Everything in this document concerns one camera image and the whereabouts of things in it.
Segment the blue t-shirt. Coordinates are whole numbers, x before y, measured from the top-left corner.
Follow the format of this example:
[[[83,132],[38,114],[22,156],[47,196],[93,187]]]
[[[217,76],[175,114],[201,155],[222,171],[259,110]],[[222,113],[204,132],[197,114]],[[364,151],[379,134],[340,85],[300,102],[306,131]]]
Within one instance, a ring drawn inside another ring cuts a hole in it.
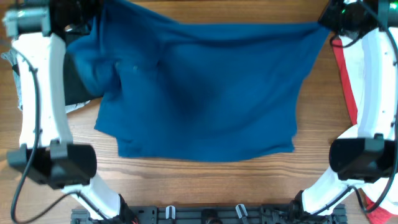
[[[184,24],[106,1],[67,51],[121,157],[233,162],[294,150],[297,98],[328,34],[317,22]]]

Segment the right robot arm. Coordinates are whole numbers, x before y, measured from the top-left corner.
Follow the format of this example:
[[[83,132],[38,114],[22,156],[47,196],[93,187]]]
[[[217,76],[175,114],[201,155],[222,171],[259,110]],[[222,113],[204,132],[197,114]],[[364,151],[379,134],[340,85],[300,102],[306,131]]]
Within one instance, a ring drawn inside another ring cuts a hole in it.
[[[335,223],[350,194],[361,210],[397,213],[397,2],[330,1],[319,18],[340,51],[356,124],[334,140],[329,168],[279,213],[287,223]]]

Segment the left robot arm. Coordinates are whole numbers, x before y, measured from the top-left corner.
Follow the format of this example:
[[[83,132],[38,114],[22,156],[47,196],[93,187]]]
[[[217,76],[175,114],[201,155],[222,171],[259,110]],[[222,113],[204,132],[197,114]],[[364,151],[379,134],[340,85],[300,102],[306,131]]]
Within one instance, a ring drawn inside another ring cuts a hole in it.
[[[23,105],[19,148],[7,161],[23,179],[76,199],[93,223],[137,223],[98,175],[94,149],[73,142],[65,111],[65,29],[86,25],[101,7],[101,1],[34,1],[15,2],[5,12],[4,45],[17,54]]]

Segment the folded light grey garment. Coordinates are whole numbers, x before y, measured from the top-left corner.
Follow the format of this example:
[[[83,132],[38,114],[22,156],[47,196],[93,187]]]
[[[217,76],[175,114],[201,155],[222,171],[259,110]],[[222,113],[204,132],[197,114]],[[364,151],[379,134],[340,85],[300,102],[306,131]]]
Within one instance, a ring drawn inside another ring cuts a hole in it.
[[[1,58],[3,60],[8,61],[12,66],[13,79],[14,79],[14,83],[16,86],[17,96],[18,96],[18,106],[17,107],[20,111],[22,111],[23,105],[22,105],[21,78],[19,75],[19,68],[18,68],[18,64],[17,64],[17,53],[14,50],[10,49],[8,52],[2,53]],[[72,111],[78,110],[78,109],[86,106],[89,102],[90,102],[90,100],[84,101],[81,103],[76,103],[73,105],[67,105],[65,107],[65,112],[70,113]]]

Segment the folded black garment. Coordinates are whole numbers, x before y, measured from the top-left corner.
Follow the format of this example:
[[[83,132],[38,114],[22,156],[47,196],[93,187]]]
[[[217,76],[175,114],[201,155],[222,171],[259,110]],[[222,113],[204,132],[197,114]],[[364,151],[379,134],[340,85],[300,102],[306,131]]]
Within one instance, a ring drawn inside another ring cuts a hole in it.
[[[65,43],[68,47],[72,42],[88,35],[91,31],[91,24],[72,27],[65,34]],[[63,63],[63,84],[65,93],[65,105],[73,105],[88,100],[102,98],[102,95],[92,95],[84,86],[76,69],[72,56],[67,52]]]

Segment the red garment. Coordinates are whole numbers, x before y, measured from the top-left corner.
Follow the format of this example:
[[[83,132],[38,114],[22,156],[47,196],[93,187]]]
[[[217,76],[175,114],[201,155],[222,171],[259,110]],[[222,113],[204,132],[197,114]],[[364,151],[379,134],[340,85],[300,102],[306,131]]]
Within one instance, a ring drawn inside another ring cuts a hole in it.
[[[340,70],[343,94],[352,123],[352,127],[341,135],[342,138],[356,138],[358,136],[358,128],[363,115],[364,51],[361,40],[347,48],[339,47],[350,42],[349,38],[342,36],[333,41],[335,44],[333,52]],[[394,192],[388,193],[380,206],[366,216],[372,224],[385,224],[392,217],[396,217],[397,195]]]

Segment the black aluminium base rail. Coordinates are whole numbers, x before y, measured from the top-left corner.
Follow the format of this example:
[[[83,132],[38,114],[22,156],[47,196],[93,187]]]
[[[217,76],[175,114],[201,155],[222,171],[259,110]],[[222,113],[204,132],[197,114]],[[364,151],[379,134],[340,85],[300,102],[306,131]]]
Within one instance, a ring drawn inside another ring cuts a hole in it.
[[[303,218],[290,218],[287,204],[270,204],[257,207],[236,205],[234,207],[131,207],[137,217],[136,223],[142,224],[289,224],[324,223],[347,224],[344,205],[334,208],[332,214]]]

